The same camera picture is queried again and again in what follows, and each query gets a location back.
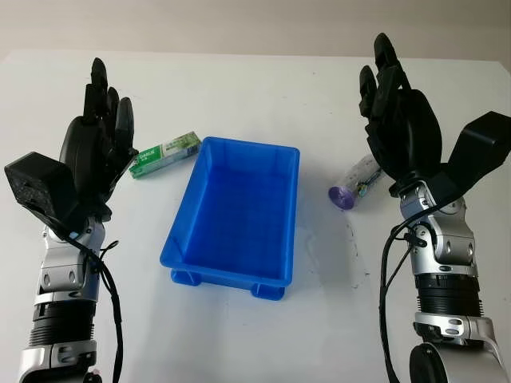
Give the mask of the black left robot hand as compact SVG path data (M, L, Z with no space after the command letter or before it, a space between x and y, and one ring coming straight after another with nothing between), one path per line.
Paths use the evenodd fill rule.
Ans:
M133 147L134 116L131 100L120 98L108 85L104 62L96 57L91 82L85 87L83 113L70 123L60 161L73 174L80 203L89 215L105 222L107 206L119 179L138 155Z

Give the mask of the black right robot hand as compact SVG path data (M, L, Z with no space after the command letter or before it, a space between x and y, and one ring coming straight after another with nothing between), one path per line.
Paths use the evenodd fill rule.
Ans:
M385 33L374 40L378 72L365 65L359 74L359 110L367 119L367 143L380 168L394 181L399 196L441 170L441 129L425 94L411 87Z

